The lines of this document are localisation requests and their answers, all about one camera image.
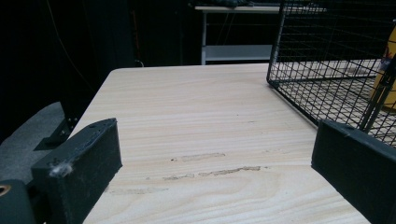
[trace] metal grid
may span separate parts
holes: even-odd
[[[280,10],[268,83],[314,123],[347,123],[395,147],[396,113],[378,103],[375,78],[396,1],[287,0]]]

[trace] scratch on table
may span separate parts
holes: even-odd
[[[161,192],[169,189],[155,189],[155,188],[147,188],[147,189],[108,189],[106,192],[112,195],[126,195],[126,194],[148,194]]]
[[[181,157],[182,161],[201,161],[214,157],[225,157],[224,153],[209,153],[209,154],[201,154],[201,155],[193,155],[193,156],[184,156]]]
[[[208,175],[228,175],[232,173],[236,173],[239,171],[260,171],[261,167],[260,166],[244,166],[242,168],[237,168],[237,169],[232,169],[232,170],[222,170],[222,171],[214,171],[210,173],[200,173],[198,175],[200,176],[208,176]]]
[[[179,180],[182,178],[194,178],[194,174],[186,174],[186,175],[171,175],[169,177],[163,177],[163,180]]]

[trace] black metal mesh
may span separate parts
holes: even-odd
[[[268,83],[316,124],[347,123],[396,146],[395,110],[373,99],[396,1],[287,0],[281,13]]]

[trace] wire crate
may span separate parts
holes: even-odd
[[[396,1],[286,0],[280,13],[268,83],[314,123],[347,123],[396,147],[396,106],[387,98],[396,57],[384,58]]]

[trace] yellow bottle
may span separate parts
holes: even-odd
[[[384,75],[385,71],[390,64],[390,61],[394,57],[396,52],[396,27],[393,28],[392,33],[390,34],[388,45],[385,50],[384,56],[381,60],[381,64],[379,65],[378,75],[375,78],[374,88],[376,89],[379,80]],[[384,107],[388,109],[396,109],[396,82],[393,83],[392,90],[389,92],[387,99],[385,100]]]

